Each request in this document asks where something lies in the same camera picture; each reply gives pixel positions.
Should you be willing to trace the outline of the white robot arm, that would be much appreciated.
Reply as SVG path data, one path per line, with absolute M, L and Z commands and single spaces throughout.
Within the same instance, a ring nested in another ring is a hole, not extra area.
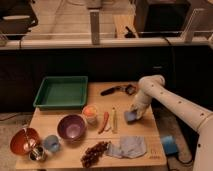
M 156 99 L 199 134 L 193 171 L 213 171 L 213 111 L 164 88 L 162 75 L 142 77 L 130 110 L 141 118 Z

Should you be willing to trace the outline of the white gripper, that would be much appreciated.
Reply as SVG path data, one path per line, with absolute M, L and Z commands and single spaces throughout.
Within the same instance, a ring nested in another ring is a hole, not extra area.
M 136 96 L 133 99 L 133 103 L 131 105 L 130 110 L 136 112 L 136 119 L 141 119 L 147 108 L 150 106 L 152 99 L 150 97 L 139 97 Z

